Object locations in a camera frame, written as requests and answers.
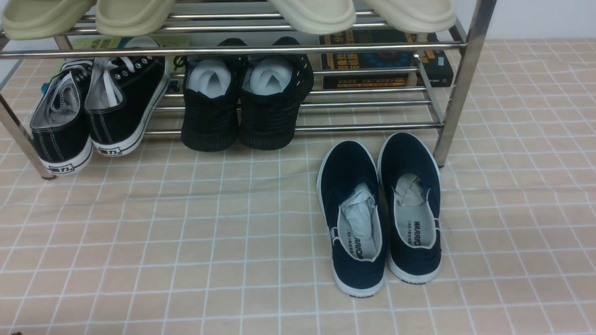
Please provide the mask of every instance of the shoe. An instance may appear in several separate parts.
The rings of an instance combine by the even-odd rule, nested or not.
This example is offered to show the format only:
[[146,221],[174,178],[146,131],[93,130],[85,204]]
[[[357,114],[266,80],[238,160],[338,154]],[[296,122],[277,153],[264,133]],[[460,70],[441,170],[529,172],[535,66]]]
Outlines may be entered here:
[[14,40],[62,35],[95,5],[95,0],[10,0],[2,24]]
[[92,60],[64,63],[31,117],[35,150],[54,175],[77,172],[91,159],[93,145],[83,106],[92,68]]
[[374,295],[385,282],[387,248],[373,158],[360,143],[337,144],[323,160],[316,188],[337,286],[351,297]]
[[176,0],[98,0],[97,31],[109,36],[142,36],[163,26]]
[[[290,37],[274,45],[299,45]],[[257,150],[277,150],[294,138],[298,109],[311,92],[312,67],[306,55],[249,57],[240,94],[240,142]]]
[[[246,46],[237,38],[219,46]],[[184,123],[182,142],[196,151],[214,152],[229,148],[238,138],[238,99],[245,56],[181,56],[176,66],[185,66]]]
[[364,0],[393,27],[407,33],[434,33],[455,25],[452,0]]
[[391,219],[389,269],[405,283],[428,283],[441,265],[439,167],[408,133],[387,139],[377,166]]
[[[159,48],[149,37],[125,48]],[[122,156],[139,146],[151,114],[167,90],[165,57],[96,58],[85,113],[93,145],[104,156]]]
[[299,32],[326,35],[350,29],[356,23],[352,0],[268,0]]

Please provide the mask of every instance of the black shoe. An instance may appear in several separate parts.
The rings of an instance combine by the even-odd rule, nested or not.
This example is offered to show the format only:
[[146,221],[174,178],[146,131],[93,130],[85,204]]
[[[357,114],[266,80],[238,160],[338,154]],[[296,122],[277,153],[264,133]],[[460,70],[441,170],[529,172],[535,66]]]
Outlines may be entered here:
[[33,112],[30,127],[41,162],[55,175],[77,172],[89,163],[93,145],[83,112],[92,60],[64,63]]
[[[298,45],[283,37],[274,45]],[[249,57],[244,75],[240,142],[258,150],[277,150],[294,138],[298,108],[314,77],[306,55]]]
[[389,268],[406,283],[427,283],[441,264],[437,163],[418,138],[398,133],[383,144],[378,175],[391,218]]
[[[246,46],[237,38],[219,46]],[[182,142],[197,151],[222,151],[238,137],[238,98],[245,56],[176,57],[177,67],[186,66],[184,76],[184,124]]]
[[374,295],[385,282],[387,247],[373,158],[360,143],[342,142],[323,160],[316,186],[337,286],[352,297]]
[[[126,48],[158,48],[148,37]],[[85,104],[93,145],[105,156],[122,156],[139,146],[149,118],[167,90],[165,57],[96,58]]]

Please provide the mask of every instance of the slipper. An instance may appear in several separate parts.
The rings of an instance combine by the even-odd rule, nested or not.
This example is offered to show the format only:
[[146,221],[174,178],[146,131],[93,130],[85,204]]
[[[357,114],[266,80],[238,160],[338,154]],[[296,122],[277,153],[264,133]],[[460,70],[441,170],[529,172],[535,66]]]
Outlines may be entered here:
[[393,27],[407,33],[435,33],[455,25],[452,0],[364,0]]
[[161,28],[176,0],[98,0],[97,31],[109,36],[141,36]]
[[69,31],[96,0],[10,0],[2,22],[10,39],[42,39]]
[[352,0],[268,0],[296,30],[326,35],[350,29],[356,23]]

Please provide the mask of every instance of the stainless steel rack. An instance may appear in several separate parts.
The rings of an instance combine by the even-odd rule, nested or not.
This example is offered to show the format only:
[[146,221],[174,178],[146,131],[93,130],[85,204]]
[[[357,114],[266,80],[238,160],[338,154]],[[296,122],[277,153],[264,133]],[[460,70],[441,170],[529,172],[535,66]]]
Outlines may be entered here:
[[[195,0],[179,0],[179,2],[192,3]],[[426,41],[424,34],[418,35],[416,43],[393,43],[393,44],[358,44],[358,45],[305,45],[305,46],[263,46],[263,47],[187,47],[187,48],[153,48],[153,49],[111,49],[111,50],[73,50],[68,36],[97,35],[95,27],[86,26],[95,23],[94,15],[84,16],[80,24],[70,29],[63,36],[56,36],[60,50],[43,51],[1,51],[0,60],[6,59],[39,59],[39,58],[86,58],[86,57],[122,57],[131,55],[190,55],[190,54],[293,54],[293,53],[322,53],[322,52],[371,52],[371,51],[414,51],[412,66],[392,69],[358,69],[358,70],[323,70],[315,72],[315,76],[326,75],[359,75],[359,74],[394,74],[407,73],[408,86],[400,88],[366,88],[366,89],[334,89],[312,91],[313,96],[351,96],[359,94],[394,94],[396,98],[391,101],[362,101],[362,102],[336,102],[336,103],[304,103],[301,109],[319,108],[377,108],[377,107],[403,107],[403,106],[427,106],[432,121],[429,122],[407,122],[407,123],[380,123],[369,125],[321,125],[321,126],[298,126],[298,132],[351,132],[351,131],[398,131],[406,129],[437,129],[439,137],[434,148],[434,157],[439,166],[445,164],[451,142],[455,135],[458,121],[464,102],[470,89],[472,77],[480,52],[485,41],[486,32],[491,22],[495,9],[496,0],[477,0],[470,28],[466,32],[459,20],[449,32],[453,38],[452,42],[422,42]],[[385,22],[360,23],[363,19],[378,18],[373,11],[357,12],[359,23],[354,29],[375,29],[388,27]],[[209,33],[209,32],[283,32],[293,31],[288,24],[241,24],[242,20],[258,22],[267,20],[281,20],[278,13],[253,13],[253,14],[172,14],[169,16],[166,25],[155,32],[165,33]],[[193,25],[180,25],[180,23],[199,22]],[[206,26],[200,24],[202,21],[231,21],[234,24]],[[0,32],[0,50],[8,43],[4,31]],[[424,70],[419,54],[424,50],[457,49],[461,54],[460,64],[455,76],[455,81],[449,97],[445,112],[440,108],[429,78]],[[420,74],[423,86],[416,86],[417,77]],[[422,99],[398,99],[398,95],[409,92],[421,92]],[[168,100],[182,98],[181,94],[168,94]],[[156,112],[175,113],[184,110],[184,106],[163,106],[158,107]],[[33,147],[32,137],[15,115],[4,97],[0,94],[0,122],[6,127],[18,146],[23,150],[31,164],[39,172],[43,179],[54,179],[55,176],[49,173],[41,164],[39,157]],[[146,136],[178,135],[179,129],[148,130]]]

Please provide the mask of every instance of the navy slip-on shoe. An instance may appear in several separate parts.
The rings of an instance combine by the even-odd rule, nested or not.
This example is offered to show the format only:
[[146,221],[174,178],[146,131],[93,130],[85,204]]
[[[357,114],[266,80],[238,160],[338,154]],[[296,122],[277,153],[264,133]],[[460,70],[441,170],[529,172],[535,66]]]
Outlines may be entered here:
[[440,271],[439,168],[415,136],[397,133],[385,141],[378,178],[389,205],[389,268],[409,284],[425,284]]
[[360,143],[342,142],[323,160],[316,184],[335,282],[351,297],[370,297],[383,287],[387,255],[374,160]]

